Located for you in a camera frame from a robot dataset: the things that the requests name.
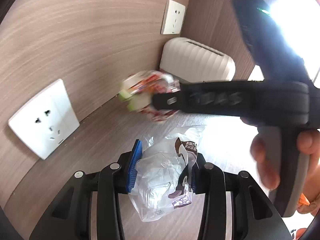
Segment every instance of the dark wood panel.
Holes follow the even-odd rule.
[[[228,172],[247,170],[258,179],[255,162],[249,154],[257,129],[242,123],[238,117],[178,113],[166,123],[156,124],[142,114],[129,113],[126,104],[115,97],[84,119],[75,133],[45,161],[39,160],[33,166],[11,195],[4,211],[17,231],[28,239],[44,210],[75,171],[100,171],[115,162],[122,152],[129,151],[136,138],[146,145],[151,136],[156,142],[175,127],[199,124],[207,125],[199,144],[206,161]],[[190,206],[156,222],[144,223],[128,196],[120,195],[126,239],[196,239],[203,199],[203,195],[194,195]]]
[[[37,161],[8,119],[62,78],[79,120],[132,73],[156,69],[167,0],[16,0],[0,25],[0,205]],[[188,0],[176,0],[184,5]]]
[[[226,53],[236,64],[234,79],[248,79],[255,64],[242,41],[230,1],[189,0],[181,36]]]

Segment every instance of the white ribbed container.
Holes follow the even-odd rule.
[[[236,71],[231,57],[187,38],[167,41],[160,69],[192,83],[230,81]]]

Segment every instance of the power outlet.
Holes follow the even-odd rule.
[[[30,99],[8,124],[42,159],[47,158],[80,125],[62,79]]]
[[[161,34],[179,34],[181,32],[186,7],[173,0],[165,6]]]

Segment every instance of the gray handle grip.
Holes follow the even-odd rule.
[[[265,143],[266,158],[280,174],[280,184],[269,192],[269,199],[282,217],[291,217],[303,190],[310,156],[297,149],[297,137],[303,129],[295,127],[258,127]]]

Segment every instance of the white plastic wrapper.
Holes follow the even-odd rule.
[[[191,204],[191,169],[204,128],[175,128],[137,161],[137,179],[129,197],[143,222],[158,220]]]

